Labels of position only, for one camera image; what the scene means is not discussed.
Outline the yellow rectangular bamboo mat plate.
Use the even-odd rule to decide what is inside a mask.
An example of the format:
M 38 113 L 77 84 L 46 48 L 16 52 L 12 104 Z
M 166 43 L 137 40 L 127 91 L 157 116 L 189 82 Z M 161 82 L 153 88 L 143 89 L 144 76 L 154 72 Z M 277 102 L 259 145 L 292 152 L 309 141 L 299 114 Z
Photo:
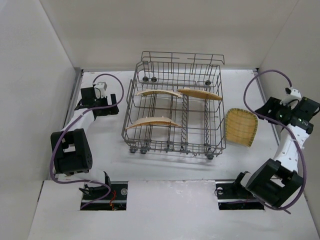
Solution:
M 161 89 L 147 89 L 138 91 L 135 95 L 136 96 L 149 96 L 149 95 L 170 95 L 177 98 L 182 98 L 182 95 L 179 92 L 171 91 L 171 90 L 161 90 Z

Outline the orange fish-shaped woven plate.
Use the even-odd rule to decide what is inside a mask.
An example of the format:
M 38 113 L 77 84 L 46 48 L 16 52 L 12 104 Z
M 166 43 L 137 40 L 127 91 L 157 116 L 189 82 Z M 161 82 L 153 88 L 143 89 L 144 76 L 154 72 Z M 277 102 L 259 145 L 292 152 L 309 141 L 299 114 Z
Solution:
M 181 128 L 182 125 L 174 122 L 168 117 L 142 117 L 137 119 L 132 125 L 127 126 L 125 129 L 132 129 L 140 126 L 154 126 L 154 125 L 161 125 L 161 126 L 174 126 Z

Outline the orange square woven plate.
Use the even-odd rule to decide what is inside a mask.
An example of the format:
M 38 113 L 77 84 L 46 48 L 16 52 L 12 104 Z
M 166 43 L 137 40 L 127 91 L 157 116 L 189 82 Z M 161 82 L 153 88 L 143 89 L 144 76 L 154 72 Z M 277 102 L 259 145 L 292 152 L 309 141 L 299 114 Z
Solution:
M 183 89 L 178 89 L 177 91 L 183 95 L 187 95 L 189 97 L 198 98 L 198 99 L 215 100 L 215 101 L 221 101 L 223 99 L 221 96 L 205 90 L 183 88 Z

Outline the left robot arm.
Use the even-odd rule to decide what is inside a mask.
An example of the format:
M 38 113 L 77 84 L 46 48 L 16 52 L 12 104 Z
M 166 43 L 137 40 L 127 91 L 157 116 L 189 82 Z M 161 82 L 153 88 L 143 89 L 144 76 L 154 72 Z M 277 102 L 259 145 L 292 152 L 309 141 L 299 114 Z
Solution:
M 93 183 L 111 191 L 111 182 L 105 171 L 91 173 L 93 155 L 87 138 L 87 131 L 97 117 L 117 115 L 119 101 L 114 93 L 107 97 L 105 87 L 95 84 L 80 90 L 81 98 L 77 103 L 70 122 L 60 131 L 50 136 L 52 155 L 50 177 L 58 184 L 67 184 L 56 175 L 76 176 L 72 183 Z

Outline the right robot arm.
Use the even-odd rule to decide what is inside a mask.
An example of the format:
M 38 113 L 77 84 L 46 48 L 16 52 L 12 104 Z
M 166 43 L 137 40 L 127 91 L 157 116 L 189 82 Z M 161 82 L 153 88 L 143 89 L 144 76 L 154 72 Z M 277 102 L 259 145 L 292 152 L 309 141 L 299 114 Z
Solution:
M 305 178 L 298 175 L 298 161 L 303 158 L 302 147 L 314 128 L 310 121 L 319 111 L 320 104 L 306 97 L 285 102 L 270 97 L 255 113 L 260 119 L 285 129 L 278 149 L 253 174 L 241 172 L 234 185 L 272 208 L 282 209 L 283 203 L 306 184 Z

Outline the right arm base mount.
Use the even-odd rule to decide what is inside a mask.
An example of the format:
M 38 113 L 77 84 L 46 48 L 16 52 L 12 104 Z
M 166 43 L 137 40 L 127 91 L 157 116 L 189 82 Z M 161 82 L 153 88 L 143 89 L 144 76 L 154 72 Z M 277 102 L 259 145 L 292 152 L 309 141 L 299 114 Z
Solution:
M 216 181 L 214 194 L 221 211 L 259 210 L 265 207 L 242 185 L 234 181 Z

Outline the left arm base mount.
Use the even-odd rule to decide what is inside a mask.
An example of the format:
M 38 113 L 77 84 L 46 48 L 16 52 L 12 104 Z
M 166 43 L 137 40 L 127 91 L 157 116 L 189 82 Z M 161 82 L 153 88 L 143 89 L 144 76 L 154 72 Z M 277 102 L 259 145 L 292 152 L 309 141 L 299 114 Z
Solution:
M 114 181 L 111 182 L 110 193 L 105 186 L 94 186 L 93 184 L 79 188 L 82 192 L 82 200 L 80 204 L 81 211 L 126 211 L 128 197 L 128 182 Z

